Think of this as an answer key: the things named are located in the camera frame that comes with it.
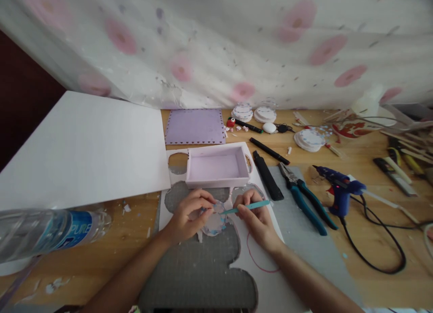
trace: purple square board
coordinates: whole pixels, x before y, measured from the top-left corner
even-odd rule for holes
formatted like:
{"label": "purple square board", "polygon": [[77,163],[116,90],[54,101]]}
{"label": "purple square board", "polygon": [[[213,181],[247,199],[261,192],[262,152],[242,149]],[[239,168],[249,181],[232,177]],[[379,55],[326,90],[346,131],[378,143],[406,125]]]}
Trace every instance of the purple square board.
{"label": "purple square board", "polygon": [[165,138],[166,145],[225,144],[221,109],[172,110]]}

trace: lavender box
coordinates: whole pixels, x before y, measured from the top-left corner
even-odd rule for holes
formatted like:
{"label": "lavender box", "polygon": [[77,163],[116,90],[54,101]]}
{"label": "lavender box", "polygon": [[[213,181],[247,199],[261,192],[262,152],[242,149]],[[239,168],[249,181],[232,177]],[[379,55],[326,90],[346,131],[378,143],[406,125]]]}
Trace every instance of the lavender box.
{"label": "lavender box", "polygon": [[186,171],[188,188],[241,187],[248,183],[252,163],[245,143],[231,143],[189,149]]}

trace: pink polka dot curtain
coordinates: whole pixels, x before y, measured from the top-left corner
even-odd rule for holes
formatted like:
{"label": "pink polka dot curtain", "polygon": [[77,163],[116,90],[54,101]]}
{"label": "pink polka dot curtain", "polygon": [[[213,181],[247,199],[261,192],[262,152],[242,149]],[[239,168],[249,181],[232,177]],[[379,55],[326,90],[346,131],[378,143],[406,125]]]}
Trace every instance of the pink polka dot curtain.
{"label": "pink polka dot curtain", "polygon": [[163,109],[433,103],[433,0],[0,0],[67,89]]}

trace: plastic water bottle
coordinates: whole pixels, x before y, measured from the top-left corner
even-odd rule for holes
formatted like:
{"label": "plastic water bottle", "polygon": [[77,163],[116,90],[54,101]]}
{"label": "plastic water bottle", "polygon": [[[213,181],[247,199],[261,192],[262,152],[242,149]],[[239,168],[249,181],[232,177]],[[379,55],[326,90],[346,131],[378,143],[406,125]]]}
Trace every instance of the plastic water bottle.
{"label": "plastic water bottle", "polygon": [[110,215],[100,210],[0,212],[0,263],[94,242],[110,226]]}

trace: blue glue gun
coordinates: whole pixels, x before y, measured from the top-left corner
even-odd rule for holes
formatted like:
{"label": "blue glue gun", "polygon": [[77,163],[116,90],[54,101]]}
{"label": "blue glue gun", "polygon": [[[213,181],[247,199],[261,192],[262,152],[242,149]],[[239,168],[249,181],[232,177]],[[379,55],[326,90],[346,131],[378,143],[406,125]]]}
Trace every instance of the blue glue gun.
{"label": "blue glue gun", "polygon": [[314,166],[319,175],[328,180],[334,190],[334,204],[329,212],[344,217],[349,212],[350,194],[361,195],[367,187],[358,180],[351,181],[348,176],[324,166]]}

